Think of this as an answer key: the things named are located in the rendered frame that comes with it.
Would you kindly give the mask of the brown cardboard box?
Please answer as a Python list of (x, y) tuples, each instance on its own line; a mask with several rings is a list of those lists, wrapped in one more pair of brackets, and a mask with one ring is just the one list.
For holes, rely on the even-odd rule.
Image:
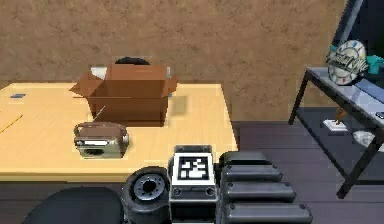
[(178, 76), (164, 65), (106, 67), (105, 79), (89, 72), (70, 89), (87, 100), (93, 119), (128, 127), (162, 127)]

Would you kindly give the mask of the white mug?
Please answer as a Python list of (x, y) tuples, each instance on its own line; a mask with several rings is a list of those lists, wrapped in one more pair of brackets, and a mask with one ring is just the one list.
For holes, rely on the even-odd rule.
[(91, 73), (100, 79), (105, 79), (107, 70), (108, 70), (108, 68), (106, 66), (99, 66), (99, 67), (91, 67), (90, 68)]

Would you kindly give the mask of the small brown statue white base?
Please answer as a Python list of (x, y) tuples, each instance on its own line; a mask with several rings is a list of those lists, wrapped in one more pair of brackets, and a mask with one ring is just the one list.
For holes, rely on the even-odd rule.
[(336, 110), (335, 118), (333, 120), (324, 120), (323, 125), (327, 127), (331, 132), (346, 132), (347, 127), (343, 123), (343, 120), (346, 116), (347, 112), (343, 108), (339, 107)]

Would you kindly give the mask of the brown grey radio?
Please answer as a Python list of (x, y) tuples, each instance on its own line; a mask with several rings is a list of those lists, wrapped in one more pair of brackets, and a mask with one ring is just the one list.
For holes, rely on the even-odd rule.
[(83, 158), (122, 158), (129, 145), (126, 127), (111, 122), (83, 122), (74, 129), (74, 145)]

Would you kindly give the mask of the light wooden table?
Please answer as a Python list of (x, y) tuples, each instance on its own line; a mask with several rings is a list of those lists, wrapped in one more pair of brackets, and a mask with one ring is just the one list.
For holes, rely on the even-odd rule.
[(123, 182), (141, 167), (167, 166), (176, 145), (210, 145), (215, 159), (237, 149), (221, 86), (180, 84), (164, 126), (130, 127), (121, 159), (84, 159), (73, 144), (73, 128), (92, 117), (71, 87), (14, 83), (0, 90), (0, 128), (23, 115), (0, 133), (0, 181)]

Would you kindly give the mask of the round white teal clock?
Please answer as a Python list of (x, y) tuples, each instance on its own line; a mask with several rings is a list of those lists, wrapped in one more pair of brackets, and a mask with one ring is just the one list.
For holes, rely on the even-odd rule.
[(369, 55), (359, 40), (331, 45), (326, 63), (329, 79), (338, 86), (351, 86), (366, 79), (384, 88), (384, 58)]

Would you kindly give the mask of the black glass side table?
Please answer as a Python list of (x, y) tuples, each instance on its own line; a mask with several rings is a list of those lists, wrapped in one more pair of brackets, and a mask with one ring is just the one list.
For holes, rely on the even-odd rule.
[[(309, 83), (347, 112), (343, 120), (346, 132), (333, 135), (323, 125), (336, 114), (334, 107), (301, 105)], [(288, 122), (299, 120), (342, 175), (344, 183), (337, 192), (340, 199), (355, 185), (384, 185), (384, 152), (380, 150), (384, 146), (384, 119), (377, 116), (379, 112), (384, 112), (384, 103), (354, 85), (336, 85), (325, 67), (305, 70)], [(358, 130), (375, 135), (367, 148), (354, 140), (353, 133)]]

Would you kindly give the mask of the black office chair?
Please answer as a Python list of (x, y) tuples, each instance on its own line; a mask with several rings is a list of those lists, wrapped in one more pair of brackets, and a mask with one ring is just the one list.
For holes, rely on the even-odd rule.
[(21, 224), (123, 224), (120, 197), (106, 187), (60, 190), (33, 208)]

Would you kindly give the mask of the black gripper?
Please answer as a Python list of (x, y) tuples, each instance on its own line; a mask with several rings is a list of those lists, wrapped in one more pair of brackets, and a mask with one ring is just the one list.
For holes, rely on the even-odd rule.
[(130, 175), (121, 191), (129, 224), (165, 224), (169, 220), (169, 181), (163, 167), (144, 167)]

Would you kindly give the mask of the yellow pencil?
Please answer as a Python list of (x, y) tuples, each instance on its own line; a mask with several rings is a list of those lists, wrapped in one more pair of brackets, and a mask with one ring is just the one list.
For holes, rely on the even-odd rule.
[(15, 124), (18, 120), (20, 120), (21, 118), (23, 117), (23, 115), (20, 115), (18, 117), (16, 117), (15, 119), (11, 120), (10, 122), (6, 123), (5, 126), (1, 127), (0, 128), (0, 133), (3, 133), (6, 129), (8, 129), (9, 127), (11, 127), (13, 124)]

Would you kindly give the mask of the black round chair back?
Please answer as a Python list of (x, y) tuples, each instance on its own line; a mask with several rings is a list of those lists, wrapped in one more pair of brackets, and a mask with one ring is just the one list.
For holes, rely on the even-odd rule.
[(147, 60), (137, 57), (123, 57), (116, 60), (115, 64), (150, 65)]

